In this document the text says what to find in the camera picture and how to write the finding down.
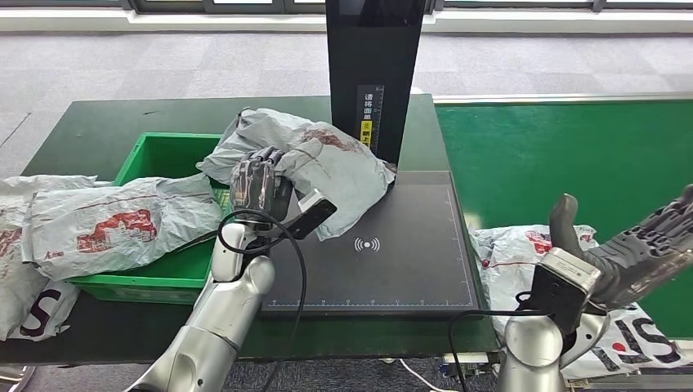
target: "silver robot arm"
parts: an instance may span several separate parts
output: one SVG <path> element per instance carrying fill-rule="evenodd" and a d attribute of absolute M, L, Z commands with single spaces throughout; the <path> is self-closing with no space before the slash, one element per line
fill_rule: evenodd
<path fill-rule="evenodd" d="M 231 223 L 224 239 L 245 248 L 253 239 L 246 226 Z M 218 392 L 236 360 L 262 297 L 275 281 L 266 256 L 250 261 L 241 274 L 243 255 L 214 244 L 212 264 L 186 325 L 161 357 L 127 391 Z"/>
<path fill-rule="evenodd" d="M 577 200 L 568 194 L 551 210 L 554 248 L 534 271 L 529 303 L 521 304 L 521 310 L 548 316 L 516 316 L 506 324 L 500 392 L 564 392 L 560 370 L 599 341 L 609 310 L 642 299 L 693 265 L 693 185 L 639 225 L 585 252 L 573 229 L 576 212 Z"/>
<path fill-rule="evenodd" d="M 265 256 L 271 247 L 269 239 L 277 238 L 277 243 L 290 237 L 295 243 L 337 210 L 316 189 L 298 203 L 301 214 L 281 224 L 293 191 L 288 179 L 275 176 L 274 166 L 282 155 L 268 147 L 246 154 L 235 166 L 232 213 L 222 224 L 232 217 L 235 223 L 223 225 L 217 235 L 208 280 L 171 345 L 126 392 L 221 390 L 262 298 L 275 281 L 275 268 Z M 256 240 L 264 245 L 246 252 Z M 248 254 L 244 258 L 241 252 Z"/>

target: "green plastic crate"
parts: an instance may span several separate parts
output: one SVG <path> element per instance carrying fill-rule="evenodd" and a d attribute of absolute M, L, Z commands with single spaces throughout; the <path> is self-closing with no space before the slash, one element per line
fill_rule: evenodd
<path fill-rule="evenodd" d="M 199 173 L 197 162 L 214 150 L 220 135 L 144 133 L 127 156 L 114 183 L 123 185 L 140 177 L 182 178 Z M 228 189 L 213 182 L 223 206 Z M 144 267 L 69 279 L 104 301 L 193 304 L 204 286 L 214 248 L 207 241 L 175 254 L 167 254 Z"/>

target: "floor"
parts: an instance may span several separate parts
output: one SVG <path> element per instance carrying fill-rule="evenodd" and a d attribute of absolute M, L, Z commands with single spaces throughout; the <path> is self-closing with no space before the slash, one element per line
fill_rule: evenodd
<path fill-rule="evenodd" d="M 414 86 L 434 95 L 693 91 L 693 38 L 425 35 Z M 0 178 L 21 173 L 73 100 L 329 93 L 323 34 L 0 35 Z M 453 388 L 438 359 L 410 360 Z M 224 391 L 259 390 L 267 365 L 240 363 Z M 29 392 L 121 390 L 142 365 L 38 369 Z M 428 391 L 398 363 L 288 363 L 276 390 Z M 488 376 L 470 390 L 493 390 Z"/>

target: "plastic bag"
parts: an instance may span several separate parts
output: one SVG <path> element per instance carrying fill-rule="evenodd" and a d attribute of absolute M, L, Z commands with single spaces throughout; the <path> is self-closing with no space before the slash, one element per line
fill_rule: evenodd
<path fill-rule="evenodd" d="M 22 264 L 22 246 L 30 231 L 29 201 L 34 192 L 94 186 L 96 177 L 31 176 L 0 180 L 0 341 L 29 315 L 48 279 Z"/>
<path fill-rule="evenodd" d="M 65 282 L 48 281 L 29 312 L 29 317 L 10 339 L 43 341 L 68 329 L 63 325 L 77 302 L 79 289 Z"/>
<path fill-rule="evenodd" d="M 349 230 L 395 180 L 368 147 L 336 127 L 272 109 L 244 110 L 197 167 L 230 184 L 233 167 L 243 155 L 268 146 L 286 153 L 275 172 L 288 177 L 298 192 L 318 189 L 337 206 L 315 231 L 320 241 Z"/>
<path fill-rule="evenodd" d="M 582 249 L 597 246 L 595 230 L 575 226 Z M 514 310 L 515 295 L 531 288 L 534 266 L 551 249 L 548 226 L 513 226 L 482 229 L 472 233 L 479 255 L 477 267 L 486 300 L 492 310 Z M 638 306 L 610 312 L 611 323 L 597 345 L 563 369 L 567 379 L 581 379 L 632 372 L 638 368 L 676 368 L 689 359 L 657 329 Z M 502 334 L 508 317 L 493 317 Z"/>
<path fill-rule="evenodd" d="M 148 265 L 221 221 L 204 174 L 39 193 L 31 214 L 34 264 L 54 280 Z"/>

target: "yellow label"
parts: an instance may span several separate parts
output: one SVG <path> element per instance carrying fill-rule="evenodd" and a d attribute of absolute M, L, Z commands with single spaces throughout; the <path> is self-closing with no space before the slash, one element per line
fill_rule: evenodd
<path fill-rule="evenodd" d="M 373 130 L 373 120 L 361 121 L 361 143 L 370 147 L 371 131 Z"/>

